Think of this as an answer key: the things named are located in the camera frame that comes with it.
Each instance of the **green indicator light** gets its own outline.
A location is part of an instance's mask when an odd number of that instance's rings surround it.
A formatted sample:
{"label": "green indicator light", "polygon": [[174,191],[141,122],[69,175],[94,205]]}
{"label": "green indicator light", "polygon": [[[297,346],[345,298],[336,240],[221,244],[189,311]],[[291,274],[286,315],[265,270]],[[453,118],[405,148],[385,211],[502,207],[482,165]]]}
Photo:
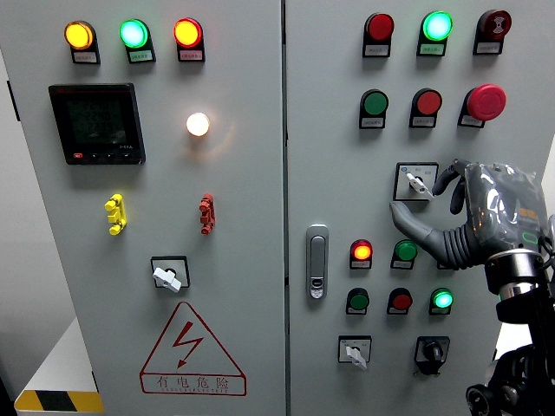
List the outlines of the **green indicator light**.
{"label": "green indicator light", "polygon": [[437,308],[448,308],[453,304],[453,295],[447,289],[438,289],[433,294],[434,305]]}
{"label": "green indicator light", "polygon": [[537,244],[538,243],[538,237],[534,234],[532,234],[531,232],[523,232],[522,233],[522,239],[524,241],[526,241],[527,243],[530,244]]}
{"label": "green indicator light", "polygon": [[140,20],[126,20],[120,26],[120,37],[129,48],[140,48],[147,43],[147,26]]}
{"label": "green indicator light", "polygon": [[356,310],[365,309],[369,304],[368,297],[364,295],[355,295],[350,300],[350,307]]}
{"label": "green indicator light", "polygon": [[387,107],[388,99],[383,93],[370,93],[364,99],[364,109],[368,114],[381,114]]}
{"label": "green indicator light", "polygon": [[430,13],[424,19],[422,30],[424,36],[430,41],[442,41],[447,38],[453,28],[453,20],[445,11],[435,11]]}
{"label": "green indicator light", "polygon": [[410,262],[414,260],[417,254],[418,249],[416,248],[416,244],[412,241],[400,241],[395,246],[395,255],[403,262]]}

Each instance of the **red emergency stop button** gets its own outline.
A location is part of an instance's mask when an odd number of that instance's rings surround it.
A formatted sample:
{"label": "red emergency stop button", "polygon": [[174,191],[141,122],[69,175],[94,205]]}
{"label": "red emergency stop button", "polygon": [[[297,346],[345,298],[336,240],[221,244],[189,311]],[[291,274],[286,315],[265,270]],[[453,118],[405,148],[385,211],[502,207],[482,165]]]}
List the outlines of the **red emergency stop button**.
{"label": "red emergency stop button", "polygon": [[413,298],[408,289],[393,289],[389,294],[388,315],[407,315],[413,304]]}
{"label": "red emergency stop button", "polygon": [[511,29],[511,15],[504,10],[489,10],[478,21],[480,34],[489,41],[500,41]]}
{"label": "red emergency stop button", "polygon": [[393,35],[395,24],[390,15],[384,13],[375,13],[370,16],[366,30],[372,39],[375,41],[385,41]]}
{"label": "red emergency stop button", "polygon": [[505,91],[495,84],[480,85],[471,91],[467,98],[468,113],[480,121],[489,121],[498,117],[503,113],[505,104]]}

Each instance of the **robotic hand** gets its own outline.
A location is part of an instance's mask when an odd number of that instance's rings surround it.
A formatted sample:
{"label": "robotic hand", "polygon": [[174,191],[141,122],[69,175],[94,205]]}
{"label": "robotic hand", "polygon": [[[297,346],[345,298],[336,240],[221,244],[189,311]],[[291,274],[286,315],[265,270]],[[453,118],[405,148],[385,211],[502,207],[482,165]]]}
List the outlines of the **robotic hand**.
{"label": "robotic hand", "polygon": [[547,235],[548,226],[544,194],[533,175],[509,165],[455,159],[437,179],[432,193],[441,195],[457,178],[450,211],[458,214],[466,201],[467,221],[462,226],[436,230],[395,201],[389,207],[397,229],[440,264],[455,270],[483,264],[503,251],[539,252],[539,241]]}
{"label": "robotic hand", "polygon": [[[424,224],[401,202],[390,208],[395,226],[444,266],[485,264],[499,320],[530,329],[532,345],[501,356],[487,387],[467,389],[468,407],[473,416],[555,414],[555,282],[545,272],[555,268],[555,217],[548,222],[538,180],[518,168],[456,159],[432,193],[457,178],[450,210],[458,214],[466,202],[467,221],[454,230]],[[540,246],[550,257],[545,263]]]}

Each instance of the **green push button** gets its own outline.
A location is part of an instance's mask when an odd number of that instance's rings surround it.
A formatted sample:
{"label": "green push button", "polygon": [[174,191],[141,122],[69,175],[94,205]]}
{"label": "green push button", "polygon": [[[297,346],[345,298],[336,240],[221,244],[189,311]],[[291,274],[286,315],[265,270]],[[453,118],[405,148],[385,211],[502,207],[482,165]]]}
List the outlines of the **green push button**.
{"label": "green push button", "polygon": [[418,254],[416,244],[410,240],[402,240],[395,246],[395,255],[403,262],[412,262]]}
{"label": "green push button", "polygon": [[381,91],[371,92],[364,99],[364,110],[368,114],[378,115],[388,107],[388,97]]}
{"label": "green push button", "polygon": [[370,301],[365,295],[355,295],[350,300],[350,307],[355,310],[366,309]]}

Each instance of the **gray metal panel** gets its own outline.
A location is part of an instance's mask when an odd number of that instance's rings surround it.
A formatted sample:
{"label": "gray metal panel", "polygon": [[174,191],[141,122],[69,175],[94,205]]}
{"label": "gray metal panel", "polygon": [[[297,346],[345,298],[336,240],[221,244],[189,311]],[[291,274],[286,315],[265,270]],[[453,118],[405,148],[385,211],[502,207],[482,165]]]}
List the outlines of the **gray metal panel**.
{"label": "gray metal panel", "polygon": [[[0,44],[108,414],[284,414],[280,2],[17,0],[0,7]],[[177,62],[172,30],[186,16],[205,31],[204,64]],[[156,63],[127,63],[118,30],[128,18],[148,25]],[[71,62],[63,29],[78,19],[96,30],[100,66]],[[47,88],[99,82],[134,83],[144,166],[65,164]],[[186,133],[194,112],[212,123],[202,140]],[[128,226],[112,237],[103,206],[115,192],[125,199]],[[217,217],[207,237],[199,223],[205,192]],[[153,285],[150,257],[166,255],[188,258],[191,288],[178,295]],[[181,301],[245,373],[245,397],[141,391],[139,372]],[[201,367],[222,360],[206,351],[201,343],[194,353]]]}
{"label": "gray metal panel", "polygon": [[[500,56],[472,55],[481,14],[508,10],[513,27]],[[447,54],[416,57],[421,20],[446,10],[454,19]],[[437,270],[425,252],[413,270],[391,270],[403,235],[389,213],[397,162],[436,161],[440,171],[455,157],[512,163],[541,176],[555,131],[552,109],[554,54],[552,2],[310,0],[287,2],[287,108],[291,290],[291,414],[468,414],[466,388],[483,383],[500,325],[495,296],[481,267]],[[388,59],[362,59],[362,31],[373,13],[389,13],[395,32]],[[463,99],[484,83],[503,87],[503,114],[483,130],[457,127]],[[389,98],[386,128],[359,130],[362,94],[379,88]],[[442,94],[437,127],[408,128],[410,104],[421,88]],[[412,203],[438,228],[466,221],[449,214],[450,191],[431,203]],[[330,229],[328,295],[307,299],[304,234],[314,223]],[[371,270],[349,270],[349,247],[358,238],[374,246]],[[429,316],[432,291],[447,286],[452,314]],[[345,315],[349,290],[369,292],[366,316]],[[415,303],[408,315],[386,315],[392,289],[406,287]],[[339,335],[371,335],[366,372],[337,362]],[[413,375],[416,339],[451,340],[440,376]]]}

